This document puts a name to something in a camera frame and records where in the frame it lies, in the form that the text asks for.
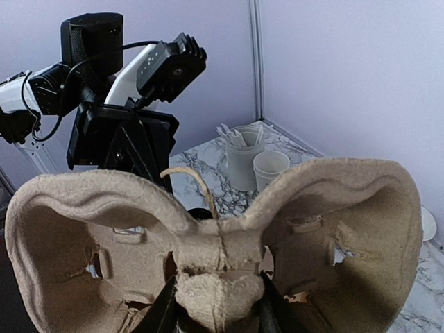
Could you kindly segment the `white paper cups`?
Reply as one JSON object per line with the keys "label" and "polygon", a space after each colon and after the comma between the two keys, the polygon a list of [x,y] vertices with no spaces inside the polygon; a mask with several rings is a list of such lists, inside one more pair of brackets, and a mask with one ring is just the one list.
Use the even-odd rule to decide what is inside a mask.
{"label": "white paper cups", "polygon": [[257,190],[262,193],[280,174],[290,167],[290,159],[279,151],[263,151],[253,159]]}

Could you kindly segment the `brown paper takeout bag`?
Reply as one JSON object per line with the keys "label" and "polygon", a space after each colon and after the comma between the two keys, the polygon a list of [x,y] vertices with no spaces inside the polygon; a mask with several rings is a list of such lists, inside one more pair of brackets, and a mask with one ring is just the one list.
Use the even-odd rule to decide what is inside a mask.
{"label": "brown paper takeout bag", "polygon": [[190,206],[192,200],[196,201],[199,198],[199,203],[206,206],[211,217],[215,220],[219,219],[210,188],[197,171],[188,166],[174,166],[163,170],[160,177],[170,177],[173,174],[181,174],[178,179],[173,179],[173,194],[179,198],[182,204]]}

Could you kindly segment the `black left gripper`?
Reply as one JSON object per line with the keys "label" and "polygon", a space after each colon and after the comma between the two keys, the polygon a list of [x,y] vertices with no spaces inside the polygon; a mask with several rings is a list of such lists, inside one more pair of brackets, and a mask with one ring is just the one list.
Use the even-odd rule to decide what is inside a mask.
{"label": "black left gripper", "polygon": [[87,13],[60,27],[62,59],[71,69],[60,100],[75,107],[67,166],[134,173],[172,192],[169,167],[178,120],[148,110],[154,101],[170,101],[174,43],[123,43],[123,16]]}

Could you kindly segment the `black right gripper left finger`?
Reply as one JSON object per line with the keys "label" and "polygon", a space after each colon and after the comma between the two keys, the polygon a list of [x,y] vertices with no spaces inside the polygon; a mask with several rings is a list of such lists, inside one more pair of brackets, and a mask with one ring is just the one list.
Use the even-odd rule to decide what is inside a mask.
{"label": "black right gripper left finger", "polygon": [[135,333],[176,332],[177,322],[176,276],[173,275],[135,328]]}

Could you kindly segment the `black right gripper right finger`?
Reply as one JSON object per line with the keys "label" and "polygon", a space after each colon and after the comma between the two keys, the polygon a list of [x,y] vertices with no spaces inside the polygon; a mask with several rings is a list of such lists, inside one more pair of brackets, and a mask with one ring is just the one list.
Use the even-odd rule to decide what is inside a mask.
{"label": "black right gripper right finger", "polygon": [[264,283],[264,295],[258,302],[259,332],[303,332],[309,330],[292,312],[290,304],[280,295],[267,274],[262,271],[260,277]]}

